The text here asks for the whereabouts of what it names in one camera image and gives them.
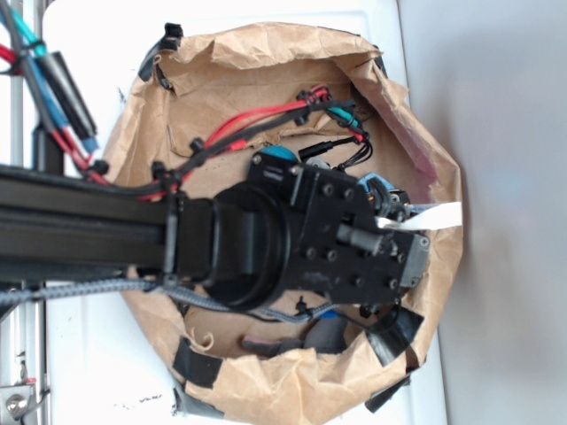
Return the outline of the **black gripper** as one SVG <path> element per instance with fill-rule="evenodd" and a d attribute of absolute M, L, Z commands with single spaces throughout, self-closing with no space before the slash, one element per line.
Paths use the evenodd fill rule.
<path fill-rule="evenodd" d="M 430 240 L 401 229 L 410 216 L 407 194 L 392 190 L 392 204 L 376 210 L 359 180 L 260 152 L 252 157 L 246 182 L 273 202 L 289 234 L 279 289 L 381 306 L 420 283 Z"/>

